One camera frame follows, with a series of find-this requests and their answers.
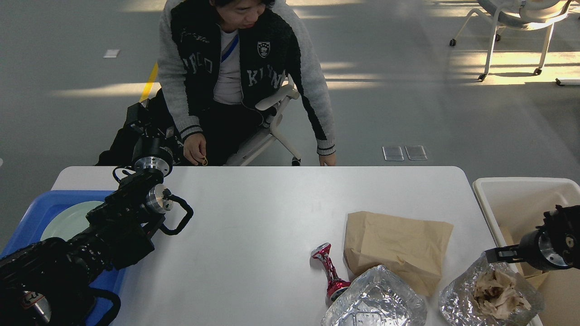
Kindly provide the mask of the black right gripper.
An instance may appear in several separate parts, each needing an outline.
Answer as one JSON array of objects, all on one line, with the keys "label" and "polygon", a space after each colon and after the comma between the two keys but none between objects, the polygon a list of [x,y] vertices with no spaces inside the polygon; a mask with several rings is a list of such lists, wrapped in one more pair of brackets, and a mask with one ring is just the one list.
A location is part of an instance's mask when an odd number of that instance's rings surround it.
[{"label": "black right gripper", "polygon": [[489,264],[501,262],[516,264],[524,260],[533,268],[543,272],[571,268],[562,254],[558,254],[553,247],[548,232],[541,229],[524,235],[519,245],[485,250],[485,258]]}]

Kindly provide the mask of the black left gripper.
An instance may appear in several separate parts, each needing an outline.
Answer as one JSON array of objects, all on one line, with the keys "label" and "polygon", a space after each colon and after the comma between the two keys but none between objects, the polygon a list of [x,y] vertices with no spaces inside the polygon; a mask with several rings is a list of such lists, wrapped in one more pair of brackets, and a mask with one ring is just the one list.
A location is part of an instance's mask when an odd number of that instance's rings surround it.
[{"label": "black left gripper", "polygon": [[183,161],[183,143],[175,126],[165,131],[161,138],[161,122],[149,102],[137,102],[128,107],[125,128],[138,140],[133,149],[132,169],[157,169],[168,176],[174,164]]}]

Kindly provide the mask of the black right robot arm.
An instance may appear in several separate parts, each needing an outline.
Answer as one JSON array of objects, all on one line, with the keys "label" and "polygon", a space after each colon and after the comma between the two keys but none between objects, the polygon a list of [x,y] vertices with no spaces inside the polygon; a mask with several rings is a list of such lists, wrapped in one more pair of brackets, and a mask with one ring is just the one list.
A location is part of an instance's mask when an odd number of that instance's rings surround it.
[{"label": "black right robot arm", "polygon": [[579,206],[555,206],[520,243],[485,250],[487,262],[527,263],[543,272],[580,268],[579,213]]}]

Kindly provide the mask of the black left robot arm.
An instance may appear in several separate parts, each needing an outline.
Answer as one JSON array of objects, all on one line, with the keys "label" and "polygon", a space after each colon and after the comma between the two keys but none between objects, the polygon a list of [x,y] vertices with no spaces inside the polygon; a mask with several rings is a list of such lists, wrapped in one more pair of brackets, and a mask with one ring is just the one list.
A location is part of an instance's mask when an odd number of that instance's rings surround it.
[{"label": "black left robot arm", "polygon": [[179,141],[154,122],[148,101],[128,107],[125,126],[139,139],[118,189],[86,215],[89,226],[69,240],[50,237],[1,260],[3,326],[84,326],[99,298],[111,302],[96,322],[109,326],[120,297],[91,283],[104,271],[122,270],[153,252],[157,231],[178,235],[194,211],[164,184],[178,163]]}]

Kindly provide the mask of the person right hand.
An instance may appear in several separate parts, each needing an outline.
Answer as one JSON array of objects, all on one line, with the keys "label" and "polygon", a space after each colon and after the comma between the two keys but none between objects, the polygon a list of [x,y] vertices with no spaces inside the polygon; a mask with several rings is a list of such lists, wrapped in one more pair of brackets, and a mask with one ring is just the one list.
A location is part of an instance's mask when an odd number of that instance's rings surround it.
[{"label": "person right hand", "polygon": [[208,164],[206,157],[206,139],[203,134],[192,134],[184,141],[183,155],[189,163],[194,166],[206,166]]}]

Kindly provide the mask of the person left hand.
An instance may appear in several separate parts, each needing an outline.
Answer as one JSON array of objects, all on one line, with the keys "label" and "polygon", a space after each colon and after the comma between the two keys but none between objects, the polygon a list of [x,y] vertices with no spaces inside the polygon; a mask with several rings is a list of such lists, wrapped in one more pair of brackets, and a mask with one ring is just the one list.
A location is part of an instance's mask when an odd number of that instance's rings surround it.
[{"label": "person left hand", "polygon": [[328,154],[328,155],[319,155],[319,165],[321,167],[336,166],[336,163],[337,163],[336,153],[332,153],[332,154]]}]

